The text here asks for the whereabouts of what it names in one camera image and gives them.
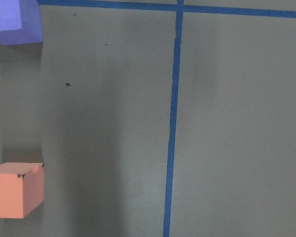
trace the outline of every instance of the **blue block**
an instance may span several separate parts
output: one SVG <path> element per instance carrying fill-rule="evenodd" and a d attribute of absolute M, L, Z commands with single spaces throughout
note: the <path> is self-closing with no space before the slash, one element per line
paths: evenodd
<path fill-rule="evenodd" d="M 0 0 L 0 43 L 42 42 L 37 0 Z"/>

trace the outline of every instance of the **cube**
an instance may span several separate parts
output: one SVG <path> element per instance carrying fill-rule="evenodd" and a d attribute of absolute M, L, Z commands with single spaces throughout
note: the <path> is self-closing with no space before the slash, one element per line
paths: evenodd
<path fill-rule="evenodd" d="M 43 163 L 0 165 L 0 218 L 24 218 L 43 201 Z"/>
<path fill-rule="evenodd" d="M 0 0 L 0 43 L 42 42 L 37 0 Z"/>

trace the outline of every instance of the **orange block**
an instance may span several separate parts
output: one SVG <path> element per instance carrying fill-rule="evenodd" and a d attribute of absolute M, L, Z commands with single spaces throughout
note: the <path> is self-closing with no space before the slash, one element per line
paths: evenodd
<path fill-rule="evenodd" d="M 43 201 L 43 163 L 0 165 L 0 218 L 24 218 Z"/>

